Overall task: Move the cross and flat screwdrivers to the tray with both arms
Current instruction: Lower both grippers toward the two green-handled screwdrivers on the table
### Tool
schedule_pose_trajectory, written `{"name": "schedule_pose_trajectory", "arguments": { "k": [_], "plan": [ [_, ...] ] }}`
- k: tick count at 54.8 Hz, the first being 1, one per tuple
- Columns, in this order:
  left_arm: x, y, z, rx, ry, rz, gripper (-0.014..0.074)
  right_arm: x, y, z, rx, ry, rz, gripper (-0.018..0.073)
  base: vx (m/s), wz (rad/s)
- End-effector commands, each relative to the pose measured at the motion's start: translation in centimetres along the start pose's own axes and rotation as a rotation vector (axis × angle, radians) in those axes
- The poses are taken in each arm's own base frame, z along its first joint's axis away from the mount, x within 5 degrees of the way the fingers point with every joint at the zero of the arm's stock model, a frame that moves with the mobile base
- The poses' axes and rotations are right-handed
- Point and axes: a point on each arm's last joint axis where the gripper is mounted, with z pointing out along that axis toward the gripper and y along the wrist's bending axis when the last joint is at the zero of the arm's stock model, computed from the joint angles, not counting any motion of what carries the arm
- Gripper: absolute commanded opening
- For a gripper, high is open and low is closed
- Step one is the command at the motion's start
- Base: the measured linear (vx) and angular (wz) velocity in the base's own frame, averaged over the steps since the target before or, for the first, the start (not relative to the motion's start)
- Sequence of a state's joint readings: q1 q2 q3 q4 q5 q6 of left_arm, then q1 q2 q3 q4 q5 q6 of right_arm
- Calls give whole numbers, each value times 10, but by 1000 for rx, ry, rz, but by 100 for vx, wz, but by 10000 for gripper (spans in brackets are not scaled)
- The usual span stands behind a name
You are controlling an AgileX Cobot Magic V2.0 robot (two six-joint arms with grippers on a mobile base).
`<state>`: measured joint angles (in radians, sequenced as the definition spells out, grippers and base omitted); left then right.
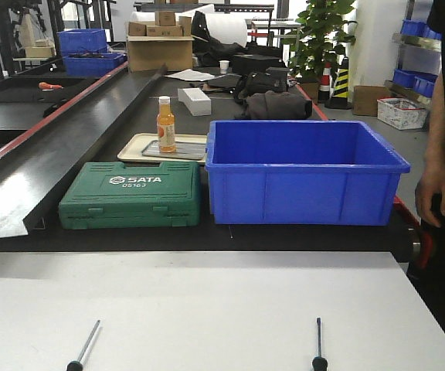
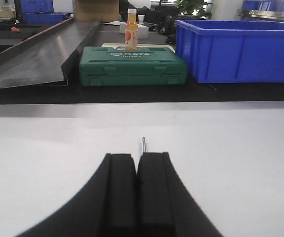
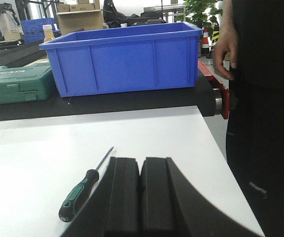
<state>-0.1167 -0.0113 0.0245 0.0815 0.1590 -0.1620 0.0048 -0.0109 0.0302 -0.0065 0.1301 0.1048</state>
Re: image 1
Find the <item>person's hand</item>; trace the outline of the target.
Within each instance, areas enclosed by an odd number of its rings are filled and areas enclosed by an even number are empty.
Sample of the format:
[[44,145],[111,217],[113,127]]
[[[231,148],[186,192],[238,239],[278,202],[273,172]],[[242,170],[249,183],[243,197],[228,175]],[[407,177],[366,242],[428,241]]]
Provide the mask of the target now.
[[426,161],[423,174],[416,186],[416,211],[426,223],[441,227],[441,219],[432,211],[432,201],[440,195],[440,214],[445,217],[445,162]]

